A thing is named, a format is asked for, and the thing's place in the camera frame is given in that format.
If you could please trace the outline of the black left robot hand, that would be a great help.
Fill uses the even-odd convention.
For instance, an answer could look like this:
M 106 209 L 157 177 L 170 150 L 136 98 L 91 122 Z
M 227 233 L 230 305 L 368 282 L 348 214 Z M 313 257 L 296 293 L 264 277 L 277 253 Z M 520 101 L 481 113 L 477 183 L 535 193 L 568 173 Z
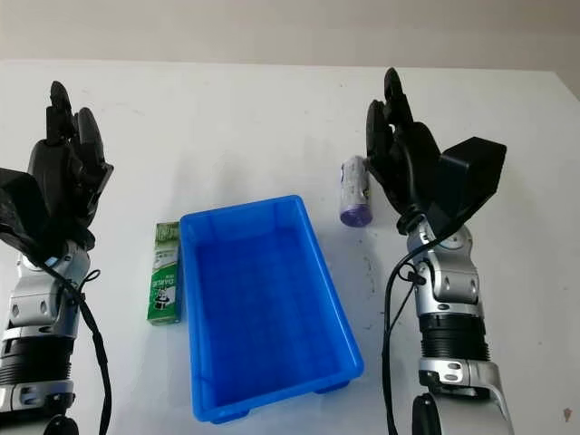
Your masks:
M 90 109 L 73 111 L 68 92 L 52 82 L 46 138 L 33 147 L 28 172 L 37 181 L 54 236 L 94 248 L 89 230 L 114 167 L 104 157 L 101 133 Z

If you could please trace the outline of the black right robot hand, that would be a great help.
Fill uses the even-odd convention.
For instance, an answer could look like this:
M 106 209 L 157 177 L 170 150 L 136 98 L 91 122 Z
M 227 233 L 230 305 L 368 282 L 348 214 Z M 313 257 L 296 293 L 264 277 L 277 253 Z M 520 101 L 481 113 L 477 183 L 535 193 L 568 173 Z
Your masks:
M 384 75 L 384 99 L 371 102 L 366 118 L 366 158 L 369 172 L 381 185 L 400 218 L 404 234 L 430 204 L 430 178 L 440 150 L 429 130 L 415 121 L 399 74 Z

